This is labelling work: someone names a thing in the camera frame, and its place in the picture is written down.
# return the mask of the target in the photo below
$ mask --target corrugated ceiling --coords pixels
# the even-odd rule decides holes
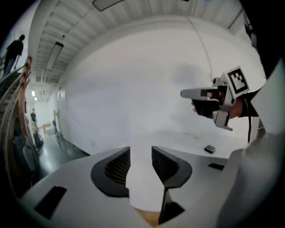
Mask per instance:
[[[82,48],[107,30],[132,20],[156,15],[190,15],[230,29],[242,13],[239,0],[124,0],[102,12],[92,2],[59,0],[47,20],[37,51],[38,80],[58,82],[66,66]],[[64,44],[64,48],[51,72],[43,73],[56,41]]]

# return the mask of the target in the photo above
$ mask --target hallway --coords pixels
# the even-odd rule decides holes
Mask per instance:
[[[44,145],[40,149],[40,172],[38,181],[56,171],[66,162],[88,156],[85,152],[72,146],[55,135],[43,137]]]

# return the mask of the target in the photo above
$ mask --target glossy gray floor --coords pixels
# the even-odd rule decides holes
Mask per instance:
[[[62,164],[88,156],[55,135],[44,137],[44,145],[40,149],[40,172],[38,180],[56,171]]]

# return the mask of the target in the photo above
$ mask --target blue jeans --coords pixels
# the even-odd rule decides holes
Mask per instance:
[[[6,67],[4,67],[3,77],[10,74],[12,67],[14,66],[15,61],[16,61],[15,59],[9,59],[8,63],[6,63],[6,60],[5,60]]]

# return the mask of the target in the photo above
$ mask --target hand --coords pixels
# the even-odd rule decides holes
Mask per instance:
[[[209,98],[212,97],[212,93],[208,93],[207,96]],[[223,104],[224,103],[224,99],[225,99],[225,94],[223,93],[220,93],[220,103]],[[235,117],[240,117],[242,114],[242,101],[241,99],[237,98],[234,105],[232,106],[231,108],[231,111],[230,111],[230,119],[232,118],[235,118]]]

